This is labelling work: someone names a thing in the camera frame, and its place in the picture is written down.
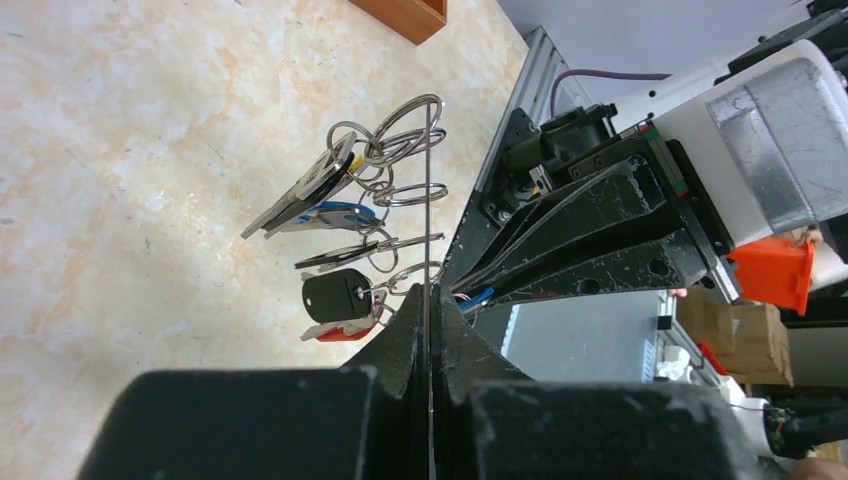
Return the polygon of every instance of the silver metal panel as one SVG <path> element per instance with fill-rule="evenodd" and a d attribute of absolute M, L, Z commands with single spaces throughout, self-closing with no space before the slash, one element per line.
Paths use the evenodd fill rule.
<path fill-rule="evenodd" d="M 702 280 L 701 283 L 707 287 L 707 297 L 714 303 L 732 303 L 742 293 L 742 286 L 724 257 L 718 258 L 718 263 L 707 272 L 706 278 L 713 284 L 708 285 L 705 280 Z"/>
<path fill-rule="evenodd" d="M 709 104 L 776 232 L 848 213 L 848 121 L 814 62 L 775 67 Z"/>

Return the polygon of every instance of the cardboard box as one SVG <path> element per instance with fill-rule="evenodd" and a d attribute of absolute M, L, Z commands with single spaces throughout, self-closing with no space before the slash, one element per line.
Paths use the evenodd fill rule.
<path fill-rule="evenodd" d="M 734 351 L 716 355 L 734 377 L 746 383 L 793 385 L 789 332 L 773 305 L 732 307 Z"/>
<path fill-rule="evenodd" d="M 734 352 L 732 307 L 712 303 L 703 288 L 690 288 L 686 298 L 677 300 L 677 321 L 695 343 L 706 343 L 716 355 Z"/>
<path fill-rule="evenodd" d="M 825 443 L 824 445 L 819 445 L 815 450 L 813 450 L 813 456 L 841 463 L 842 449 L 839 446 L 839 442 Z"/>

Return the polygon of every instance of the metal rod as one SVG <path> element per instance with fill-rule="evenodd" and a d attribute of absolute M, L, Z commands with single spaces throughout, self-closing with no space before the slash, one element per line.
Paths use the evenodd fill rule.
<path fill-rule="evenodd" d="M 427 372 L 427 446 L 430 464 L 430 478 L 436 477 L 435 466 L 435 444 L 433 440 L 434 424 L 433 424 L 433 356 L 430 351 L 432 345 L 430 342 L 431 325 L 430 325 L 430 102 L 427 102 L 427 121 L 424 127 L 424 238 L 427 241 L 424 243 L 424 315 L 423 315 L 423 331 L 424 331 L 424 365 Z"/>

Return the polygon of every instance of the keychain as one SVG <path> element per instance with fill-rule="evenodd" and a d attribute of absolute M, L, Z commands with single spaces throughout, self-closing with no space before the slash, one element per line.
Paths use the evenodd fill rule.
<path fill-rule="evenodd" d="M 383 312 L 388 310 L 394 316 L 394 309 L 386 305 L 385 300 L 385 291 L 374 292 L 372 310 L 367 317 L 358 320 L 313 325 L 303 332 L 300 339 L 304 342 L 313 338 L 319 342 L 351 342 L 361 340 L 380 323 L 380 317 L 383 316 Z"/>
<path fill-rule="evenodd" d="M 442 274 L 442 264 L 435 261 L 407 267 L 376 285 L 372 285 L 368 277 L 353 268 L 310 276 L 304 280 L 301 287 L 303 306 L 309 317 L 321 324 L 362 319 L 374 310 L 375 292 L 406 295 L 407 291 L 399 291 L 398 284 L 408 279 L 412 273 L 428 266 L 439 269 L 431 277 L 432 281 L 438 281 Z"/>

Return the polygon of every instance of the blue cable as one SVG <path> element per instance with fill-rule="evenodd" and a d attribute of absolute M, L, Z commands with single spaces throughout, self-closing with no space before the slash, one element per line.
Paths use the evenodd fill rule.
<path fill-rule="evenodd" d="M 466 300 L 464 302 L 459 303 L 457 305 L 459 307 L 459 311 L 464 312 L 465 310 L 468 310 L 469 308 L 471 308 L 475 305 L 479 305 L 480 303 L 483 303 L 484 300 L 488 299 L 489 297 L 491 297 L 494 294 L 495 294 L 494 288 L 486 287 L 486 289 L 483 290 L 482 293 L 480 293 L 476 297 L 473 297 L 471 300 Z"/>

